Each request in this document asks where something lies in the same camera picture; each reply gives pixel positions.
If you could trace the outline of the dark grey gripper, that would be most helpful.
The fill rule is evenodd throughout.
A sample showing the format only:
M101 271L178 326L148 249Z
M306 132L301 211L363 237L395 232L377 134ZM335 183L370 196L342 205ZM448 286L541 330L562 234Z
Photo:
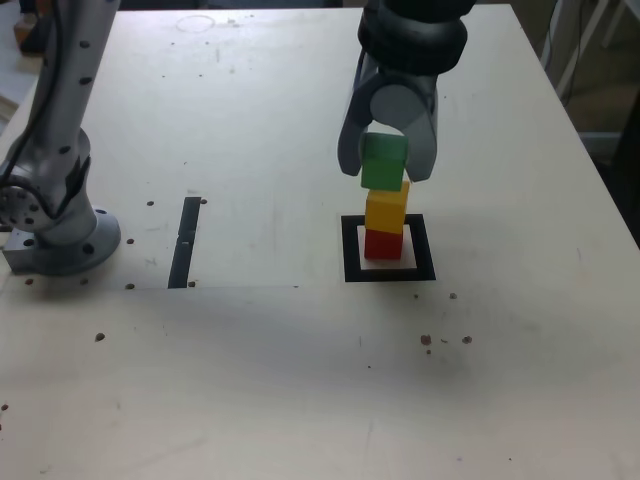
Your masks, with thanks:
M372 116L406 137L405 169L409 179L412 182L429 179L437 157L435 78L384 67L372 61L368 54L359 56L337 145L339 166L345 175L357 176L360 172L360 139Z

